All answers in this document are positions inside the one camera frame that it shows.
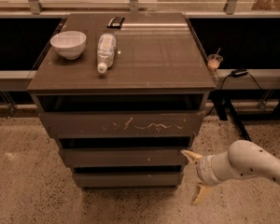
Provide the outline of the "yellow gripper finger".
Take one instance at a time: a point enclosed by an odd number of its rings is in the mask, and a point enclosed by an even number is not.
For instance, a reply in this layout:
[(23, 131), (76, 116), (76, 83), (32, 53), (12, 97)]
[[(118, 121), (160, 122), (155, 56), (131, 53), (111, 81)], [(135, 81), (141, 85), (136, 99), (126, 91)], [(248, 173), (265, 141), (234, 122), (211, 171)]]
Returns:
[(186, 149), (183, 149), (181, 153), (194, 164), (197, 164), (199, 159), (202, 157), (202, 155)]
[(202, 203), (211, 193), (212, 189), (212, 186), (208, 186), (203, 183), (198, 183), (191, 204), (198, 205)]

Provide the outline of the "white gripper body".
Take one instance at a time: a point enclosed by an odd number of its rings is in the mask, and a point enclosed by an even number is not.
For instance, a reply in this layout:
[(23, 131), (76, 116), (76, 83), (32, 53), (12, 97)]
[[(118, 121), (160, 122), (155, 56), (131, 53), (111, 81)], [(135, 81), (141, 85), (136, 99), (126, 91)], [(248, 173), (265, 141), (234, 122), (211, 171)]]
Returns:
[(208, 155), (199, 158), (196, 169), (197, 175), (206, 186), (215, 186), (222, 182), (215, 172), (218, 155)]

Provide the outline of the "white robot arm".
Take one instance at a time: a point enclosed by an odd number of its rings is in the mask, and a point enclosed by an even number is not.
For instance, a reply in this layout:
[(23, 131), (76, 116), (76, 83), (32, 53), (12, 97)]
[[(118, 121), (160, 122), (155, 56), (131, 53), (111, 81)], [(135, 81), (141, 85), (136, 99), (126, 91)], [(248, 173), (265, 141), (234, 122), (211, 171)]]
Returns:
[(195, 164), (200, 178), (193, 205), (200, 204), (212, 187), (227, 180), (261, 176), (280, 186), (280, 160), (251, 141), (237, 140), (227, 151), (214, 155), (203, 156), (186, 149), (181, 153)]

